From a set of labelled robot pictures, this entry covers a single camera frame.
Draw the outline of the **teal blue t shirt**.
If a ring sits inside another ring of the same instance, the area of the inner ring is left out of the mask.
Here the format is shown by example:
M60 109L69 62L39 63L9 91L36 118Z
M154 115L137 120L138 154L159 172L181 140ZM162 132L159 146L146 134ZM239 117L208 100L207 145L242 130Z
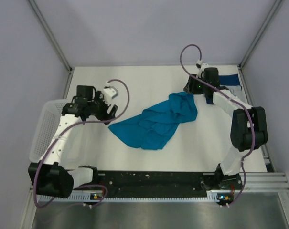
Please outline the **teal blue t shirt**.
M195 121L197 115L193 94L171 93L168 100L143 110L137 116L111 124L109 130L129 147L161 150L179 124Z

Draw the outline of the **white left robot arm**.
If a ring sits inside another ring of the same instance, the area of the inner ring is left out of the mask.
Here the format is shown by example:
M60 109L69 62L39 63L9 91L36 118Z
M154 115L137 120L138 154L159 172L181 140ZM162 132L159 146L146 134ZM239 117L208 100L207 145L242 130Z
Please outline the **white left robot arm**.
M108 83L101 91L93 86L77 86L76 95L62 108L58 128L47 150L38 162L29 165L28 173L38 195L67 198L73 189L81 185L89 189L98 187L100 178L97 168L70 168L72 161L78 160L70 151L89 117L94 116L105 124L115 118L118 106L111 105L111 102L116 96L118 90Z

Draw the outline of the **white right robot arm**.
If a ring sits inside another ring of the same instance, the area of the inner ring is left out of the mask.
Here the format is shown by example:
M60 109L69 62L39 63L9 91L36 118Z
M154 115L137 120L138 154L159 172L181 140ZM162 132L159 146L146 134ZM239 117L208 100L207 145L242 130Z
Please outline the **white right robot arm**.
M266 113L263 107L253 107L234 93L241 92L237 74L222 76L216 67L197 65L198 73L189 76L185 91L203 94L208 104L216 105L231 117L231 148L217 165L213 178L203 181L203 188L227 188L237 180L244 160L268 141Z

